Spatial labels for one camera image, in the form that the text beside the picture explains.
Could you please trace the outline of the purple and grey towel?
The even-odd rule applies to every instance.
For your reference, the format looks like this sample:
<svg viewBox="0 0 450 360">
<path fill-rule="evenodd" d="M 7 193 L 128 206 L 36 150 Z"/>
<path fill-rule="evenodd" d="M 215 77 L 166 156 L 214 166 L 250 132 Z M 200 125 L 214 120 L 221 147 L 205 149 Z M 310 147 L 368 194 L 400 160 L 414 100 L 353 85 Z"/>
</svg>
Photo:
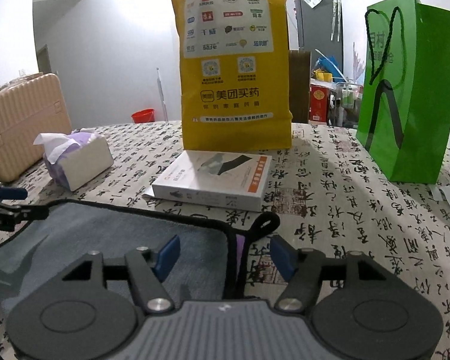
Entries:
<svg viewBox="0 0 450 360">
<path fill-rule="evenodd" d="M 64 202 L 0 244 L 0 309 L 9 314 L 23 298 L 91 251 L 123 258 L 139 246 L 159 250 L 180 238 L 180 256 L 164 282 L 174 303 L 220 301 L 245 291 L 246 249 L 280 226 L 261 213 L 246 230 L 203 214 L 181 216 L 111 205 Z"/>
</svg>

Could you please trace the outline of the purple tissue pack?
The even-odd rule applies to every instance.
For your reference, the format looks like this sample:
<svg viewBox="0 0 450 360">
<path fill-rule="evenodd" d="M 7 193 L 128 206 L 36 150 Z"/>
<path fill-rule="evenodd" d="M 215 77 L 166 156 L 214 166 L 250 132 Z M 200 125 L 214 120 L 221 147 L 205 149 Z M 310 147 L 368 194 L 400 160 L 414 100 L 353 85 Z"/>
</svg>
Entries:
<svg viewBox="0 0 450 360">
<path fill-rule="evenodd" d="M 43 148 L 43 161 L 51 178 L 71 192 L 113 165 L 108 142 L 93 129 L 71 134 L 40 133 L 33 145 Z"/>
</svg>

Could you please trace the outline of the beige suitcase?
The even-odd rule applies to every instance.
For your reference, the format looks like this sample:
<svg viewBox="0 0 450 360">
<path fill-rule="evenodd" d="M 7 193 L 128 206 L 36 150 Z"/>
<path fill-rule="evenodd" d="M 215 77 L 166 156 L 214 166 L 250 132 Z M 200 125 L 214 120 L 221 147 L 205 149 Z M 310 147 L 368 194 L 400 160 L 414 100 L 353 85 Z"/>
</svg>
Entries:
<svg viewBox="0 0 450 360">
<path fill-rule="evenodd" d="M 21 77 L 0 88 L 0 181 L 17 180 L 44 153 L 40 133 L 71 133 L 61 83 L 53 73 Z"/>
</svg>

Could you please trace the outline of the calligraphy print tablecloth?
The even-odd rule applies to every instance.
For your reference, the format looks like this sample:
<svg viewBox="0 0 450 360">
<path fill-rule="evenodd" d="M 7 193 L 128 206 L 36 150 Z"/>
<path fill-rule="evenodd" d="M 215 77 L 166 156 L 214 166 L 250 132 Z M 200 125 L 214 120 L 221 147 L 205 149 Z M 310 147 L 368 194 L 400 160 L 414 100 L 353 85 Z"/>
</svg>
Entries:
<svg viewBox="0 0 450 360">
<path fill-rule="evenodd" d="M 222 220 L 246 229 L 255 214 L 158 201 L 145 190 L 182 150 L 177 122 L 102 127 L 113 167 L 73 193 L 75 200 Z M 393 184 L 340 127 L 295 124 L 292 148 L 272 153 L 262 204 L 280 216 L 278 233 L 296 247 L 342 258 L 372 256 L 441 311 L 433 356 L 450 359 L 450 206 L 424 184 Z"/>
</svg>

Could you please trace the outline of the red bucket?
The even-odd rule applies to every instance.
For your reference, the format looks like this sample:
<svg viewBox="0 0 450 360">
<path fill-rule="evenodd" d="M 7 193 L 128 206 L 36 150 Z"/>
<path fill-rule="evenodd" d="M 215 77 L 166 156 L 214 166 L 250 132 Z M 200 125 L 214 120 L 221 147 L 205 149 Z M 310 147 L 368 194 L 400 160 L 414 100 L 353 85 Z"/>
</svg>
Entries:
<svg viewBox="0 0 450 360">
<path fill-rule="evenodd" d="M 155 121 L 155 111 L 152 108 L 147 108 L 141 111 L 136 111 L 131 115 L 135 124 L 147 124 Z"/>
</svg>

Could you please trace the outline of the white flat box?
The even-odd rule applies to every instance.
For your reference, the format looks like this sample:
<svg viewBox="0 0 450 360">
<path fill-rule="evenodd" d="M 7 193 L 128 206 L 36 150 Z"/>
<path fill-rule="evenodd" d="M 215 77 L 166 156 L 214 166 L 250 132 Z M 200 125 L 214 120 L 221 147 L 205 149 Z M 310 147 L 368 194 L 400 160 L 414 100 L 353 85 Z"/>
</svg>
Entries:
<svg viewBox="0 0 450 360">
<path fill-rule="evenodd" d="M 145 190 L 145 195 L 228 210 L 261 210 L 272 157 L 185 150 Z"/>
</svg>

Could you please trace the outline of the green paper bag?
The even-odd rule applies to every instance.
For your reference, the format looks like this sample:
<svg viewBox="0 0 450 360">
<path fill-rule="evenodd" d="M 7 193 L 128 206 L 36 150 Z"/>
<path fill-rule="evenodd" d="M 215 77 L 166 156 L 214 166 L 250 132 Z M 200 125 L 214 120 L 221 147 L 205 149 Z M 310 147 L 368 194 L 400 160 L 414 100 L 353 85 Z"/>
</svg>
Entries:
<svg viewBox="0 0 450 360">
<path fill-rule="evenodd" d="M 365 24 L 356 138 L 388 180 L 434 184 L 450 135 L 450 10 L 384 0 Z"/>
</svg>

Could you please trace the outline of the red box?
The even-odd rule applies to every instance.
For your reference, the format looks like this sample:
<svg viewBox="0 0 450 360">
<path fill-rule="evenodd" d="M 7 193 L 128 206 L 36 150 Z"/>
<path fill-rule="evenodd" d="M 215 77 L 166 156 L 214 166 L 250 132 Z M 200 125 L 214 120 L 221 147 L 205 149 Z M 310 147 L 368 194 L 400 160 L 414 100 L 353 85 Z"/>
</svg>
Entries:
<svg viewBox="0 0 450 360">
<path fill-rule="evenodd" d="M 318 85 L 310 86 L 309 120 L 326 123 L 329 108 L 329 89 Z"/>
</svg>

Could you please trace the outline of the brown cardboard box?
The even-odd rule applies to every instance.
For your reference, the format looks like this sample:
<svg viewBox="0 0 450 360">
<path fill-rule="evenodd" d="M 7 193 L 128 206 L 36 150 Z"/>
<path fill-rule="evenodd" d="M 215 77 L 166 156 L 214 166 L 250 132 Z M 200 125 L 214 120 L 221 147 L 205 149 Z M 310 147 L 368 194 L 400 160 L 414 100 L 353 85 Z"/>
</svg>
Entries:
<svg viewBox="0 0 450 360">
<path fill-rule="evenodd" d="M 289 51 L 289 110 L 292 122 L 309 121 L 311 86 L 311 53 L 303 50 Z"/>
</svg>

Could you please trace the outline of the yellow paper bag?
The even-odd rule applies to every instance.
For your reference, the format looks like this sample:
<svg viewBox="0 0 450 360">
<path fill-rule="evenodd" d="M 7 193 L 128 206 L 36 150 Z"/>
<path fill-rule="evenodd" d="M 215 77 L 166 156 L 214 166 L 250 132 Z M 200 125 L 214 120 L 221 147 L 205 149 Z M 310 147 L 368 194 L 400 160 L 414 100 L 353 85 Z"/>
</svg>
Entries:
<svg viewBox="0 0 450 360">
<path fill-rule="evenodd" d="M 288 149 L 286 0 L 172 0 L 186 150 Z"/>
</svg>

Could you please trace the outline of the grey refrigerator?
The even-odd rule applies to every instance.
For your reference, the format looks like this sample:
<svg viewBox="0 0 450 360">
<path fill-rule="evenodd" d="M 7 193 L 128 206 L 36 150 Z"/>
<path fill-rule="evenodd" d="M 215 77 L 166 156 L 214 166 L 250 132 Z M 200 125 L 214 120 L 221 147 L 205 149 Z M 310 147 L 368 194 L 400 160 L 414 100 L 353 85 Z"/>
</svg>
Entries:
<svg viewBox="0 0 450 360">
<path fill-rule="evenodd" d="M 321 57 L 316 50 L 334 58 L 337 67 L 343 69 L 343 40 L 341 31 L 335 28 L 332 37 L 333 0 L 295 0 L 298 47 L 310 52 L 315 64 Z"/>
</svg>

